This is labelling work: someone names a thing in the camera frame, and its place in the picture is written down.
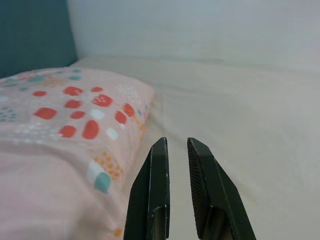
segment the fabric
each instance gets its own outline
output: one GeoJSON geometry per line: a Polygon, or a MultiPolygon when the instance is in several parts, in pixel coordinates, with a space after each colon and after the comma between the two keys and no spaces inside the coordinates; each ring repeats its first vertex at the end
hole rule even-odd
{"type": "Polygon", "coordinates": [[[0,79],[0,236],[59,239],[84,208],[104,213],[107,239],[122,236],[121,193],[140,146],[152,88],[86,68],[0,79]]]}
{"type": "Polygon", "coordinates": [[[126,188],[150,146],[166,136],[169,239],[197,239],[187,137],[207,144],[235,183],[256,239],[319,238],[318,74],[132,57],[88,57],[75,66],[121,73],[155,89],[140,164],[126,188]]]}

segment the orange dot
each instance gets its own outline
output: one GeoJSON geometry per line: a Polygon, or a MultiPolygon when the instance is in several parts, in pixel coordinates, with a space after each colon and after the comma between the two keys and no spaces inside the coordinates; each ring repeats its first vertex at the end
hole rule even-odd
{"type": "Polygon", "coordinates": [[[60,130],[60,134],[62,134],[63,138],[71,138],[73,135],[75,135],[77,129],[74,126],[65,125],[60,130]]]}
{"type": "Polygon", "coordinates": [[[97,92],[101,92],[102,90],[103,90],[102,87],[96,86],[91,89],[91,92],[97,93],[97,92]]]}
{"type": "Polygon", "coordinates": [[[122,234],[122,229],[117,229],[115,232],[114,232],[114,236],[115,237],[121,237],[121,234],[122,234]]]}
{"type": "Polygon", "coordinates": [[[129,117],[133,117],[135,115],[135,110],[129,103],[126,103],[122,109],[129,117]]]}
{"type": "Polygon", "coordinates": [[[104,95],[104,94],[99,94],[98,96],[96,96],[92,102],[95,104],[95,105],[98,105],[100,107],[109,107],[113,100],[111,99],[111,97],[107,96],[107,95],[104,95]]]}
{"type": "Polygon", "coordinates": [[[63,90],[63,93],[70,96],[79,96],[83,92],[82,89],[75,86],[68,86],[63,90]]]}
{"type": "Polygon", "coordinates": [[[77,109],[81,106],[82,102],[77,100],[69,100],[65,103],[64,107],[67,109],[77,109]]]}
{"type": "Polygon", "coordinates": [[[99,125],[95,120],[89,120],[83,130],[82,137],[91,140],[94,139],[99,133],[99,125]]]}
{"type": "Polygon", "coordinates": [[[71,115],[70,118],[72,119],[80,119],[82,118],[86,113],[84,111],[74,111],[71,115]]]}
{"type": "Polygon", "coordinates": [[[49,107],[41,107],[39,108],[33,115],[45,119],[45,120],[50,120],[52,118],[54,118],[54,116],[57,114],[58,112],[52,108],[49,107]]]}
{"type": "Polygon", "coordinates": [[[45,96],[45,95],[47,95],[47,92],[46,92],[46,91],[35,91],[35,92],[33,93],[33,96],[36,96],[36,97],[43,97],[43,96],[45,96]]]}
{"type": "Polygon", "coordinates": [[[117,111],[115,113],[115,116],[114,116],[115,120],[118,121],[118,123],[120,124],[126,124],[127,122],[127,117],[120,111],[117,111]]]}
{"type": "Polygon", "coordinates": [[[143,131],[143,132],[146,132],[146,131],[147,131],[145,125],[141,125],[140,130],[143,131]]]}

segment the pink pillow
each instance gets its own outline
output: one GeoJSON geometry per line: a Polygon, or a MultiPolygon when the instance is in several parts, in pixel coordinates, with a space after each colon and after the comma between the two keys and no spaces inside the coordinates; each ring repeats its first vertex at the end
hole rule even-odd
{"type": "Polygon", "coordinates": [[[64,67],[0,79],[0,91],[1,137],[80,145],[122,186],[146,129],[150,86],[113,72],[64,67]]]}

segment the white bed sheet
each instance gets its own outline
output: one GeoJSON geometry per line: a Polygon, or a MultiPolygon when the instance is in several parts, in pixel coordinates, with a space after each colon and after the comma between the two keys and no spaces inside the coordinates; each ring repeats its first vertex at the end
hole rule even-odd
{"type": "Polygon", "coordinates": [[[207,144],[233,180],[258,240],[319,238],[320,75],[117,57],[88,57],[74,66],[121,73],[155,88],[126,191],[150,146],[166,136],[169,239],[198,239],[187,137],[207,144]]]}

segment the white wall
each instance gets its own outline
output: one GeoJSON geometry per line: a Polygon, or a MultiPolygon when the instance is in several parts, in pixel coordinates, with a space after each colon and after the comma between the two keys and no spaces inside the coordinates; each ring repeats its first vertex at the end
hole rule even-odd
{"type": "Polygon", "coordinates": [[[314,70],[320,64],[319,0],[68,2],[80,57],[219,60],[314,70]]]}

